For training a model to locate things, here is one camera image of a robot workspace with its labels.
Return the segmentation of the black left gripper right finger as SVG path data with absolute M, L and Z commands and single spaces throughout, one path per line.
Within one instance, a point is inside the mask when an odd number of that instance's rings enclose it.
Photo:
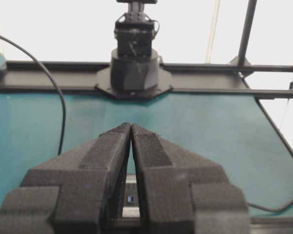
M 242 190 L 224 168 L 138 124 L 131 127 L 140 217 L 152 234 L 248 234 Z

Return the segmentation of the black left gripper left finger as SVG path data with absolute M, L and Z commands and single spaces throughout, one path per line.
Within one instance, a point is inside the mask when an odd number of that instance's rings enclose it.
M 122 216 L 129 124 L 29 169 L 0 208 L 0 234 L 98 234 Z

